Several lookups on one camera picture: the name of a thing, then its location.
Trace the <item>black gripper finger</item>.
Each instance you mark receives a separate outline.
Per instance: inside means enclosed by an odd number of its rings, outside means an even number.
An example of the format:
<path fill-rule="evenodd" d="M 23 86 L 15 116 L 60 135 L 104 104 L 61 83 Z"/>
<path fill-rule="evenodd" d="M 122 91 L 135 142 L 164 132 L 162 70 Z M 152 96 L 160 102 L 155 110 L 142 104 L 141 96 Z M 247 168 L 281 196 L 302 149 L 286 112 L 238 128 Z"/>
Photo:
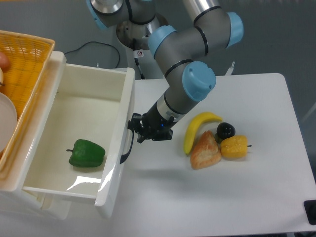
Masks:
<path fill-rule="evenodd" d="M 142 117 L 141 114 L 133 113 L 131 120 L 128 121 L 127 128 L 136 133 L 141 133 L 143 130 Z"/>
<path fill-rule="evenodd" d="M 137 142 L 143 143 L 145 140 L 150 140 L 151 130 L 148 128 L 140 129 L 137 131 L 137 134 Z"/>

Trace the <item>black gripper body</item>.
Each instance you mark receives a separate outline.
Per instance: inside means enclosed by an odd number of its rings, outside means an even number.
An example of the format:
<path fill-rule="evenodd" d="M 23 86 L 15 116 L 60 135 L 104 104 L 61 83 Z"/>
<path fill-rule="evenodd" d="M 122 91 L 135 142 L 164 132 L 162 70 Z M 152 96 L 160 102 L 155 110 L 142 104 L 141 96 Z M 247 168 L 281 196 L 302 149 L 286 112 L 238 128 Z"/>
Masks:
<path fill-rule="evenodd" d="M 143 114 L 143 129 L 150 129 L 150 140 L 166 141 L 171 140 L 174 125 L 174 114 L 166 105 L 165 100 L 157 100 L 156 103 Z"/>

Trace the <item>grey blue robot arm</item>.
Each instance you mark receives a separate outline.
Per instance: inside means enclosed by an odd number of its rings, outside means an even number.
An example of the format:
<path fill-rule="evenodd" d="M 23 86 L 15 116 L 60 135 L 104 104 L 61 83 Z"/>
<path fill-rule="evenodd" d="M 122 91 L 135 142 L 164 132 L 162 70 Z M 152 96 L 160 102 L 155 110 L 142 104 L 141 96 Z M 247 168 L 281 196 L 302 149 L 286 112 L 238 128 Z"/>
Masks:
<path fill-rule="evenodd" d="M 172 127 L 215 87 L 213 70 L 199 59 L 240 42 L 244 34 L 242 19 L 216 0 L 184 1 L 193 26 L 182 32 L 158 24 L 152 0 L 89 0 L 87 6 L 102 28 L 154 24 L 147 47 L 169 87 L 145 114 L 133 115 L 131 129 L 139 143 L 172 138 Z"/>

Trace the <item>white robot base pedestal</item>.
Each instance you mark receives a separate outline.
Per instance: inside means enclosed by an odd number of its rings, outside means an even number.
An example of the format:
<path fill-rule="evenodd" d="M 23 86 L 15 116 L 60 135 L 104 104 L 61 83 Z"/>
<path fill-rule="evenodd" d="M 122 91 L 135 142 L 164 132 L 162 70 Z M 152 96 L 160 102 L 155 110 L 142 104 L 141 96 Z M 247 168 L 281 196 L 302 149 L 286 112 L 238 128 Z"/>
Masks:
<path fill-rule="evenodd" d="M 128 67 L 135 70 L 136 79 L 163 78 L 163 73 L 149 50 L 148 39 L 153 31 L 167 24 L 167 20 L 157 13 L 155 18 L 145 25 L 130 21 L 117 25 L 117 38 L 125 47 Z"/>

